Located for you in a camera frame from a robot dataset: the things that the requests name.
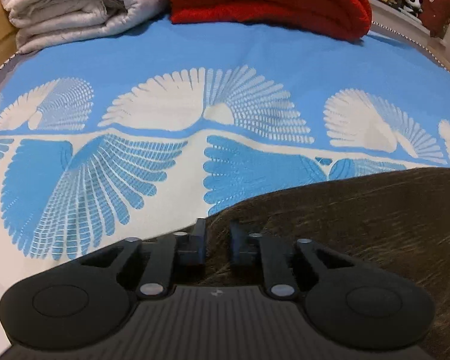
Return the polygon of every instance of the silver screw head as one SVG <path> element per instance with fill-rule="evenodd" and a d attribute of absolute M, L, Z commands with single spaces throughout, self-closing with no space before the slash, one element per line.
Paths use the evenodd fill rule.
<path fill-rule="evenodd" d="M 270 288 L 270 291 L 275 296 L 284 298 L 293 295 L 295 289 L 292 286 L 289 286 L 288 284 L 276 284 L 272 288 Z"/>
<path fill-rule="evenodd" d="M 140 292 L 144 295 L 159 295 L 164 288 L 158 283 L 147 283 L 140 286 Z"/>

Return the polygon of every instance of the white comforter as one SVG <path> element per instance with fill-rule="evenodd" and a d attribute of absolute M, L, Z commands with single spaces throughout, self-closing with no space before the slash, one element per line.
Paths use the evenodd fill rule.
<path fill-rule="evenodd" d="M 20 28 L 20 53 L 116 35 L 160 13 L 167 0 L 1 0 Z"/>

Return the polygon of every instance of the blue bedspread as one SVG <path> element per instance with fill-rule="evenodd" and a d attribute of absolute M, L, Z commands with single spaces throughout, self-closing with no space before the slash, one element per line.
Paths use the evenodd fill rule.
<path fill-rule="evenodd" d="M 164 18 L 43 50 L 2 88 L 0 256 L 74 258 L 258 194 L 424 166 L 450 167 L 450 74 L 417 50 Z"/>

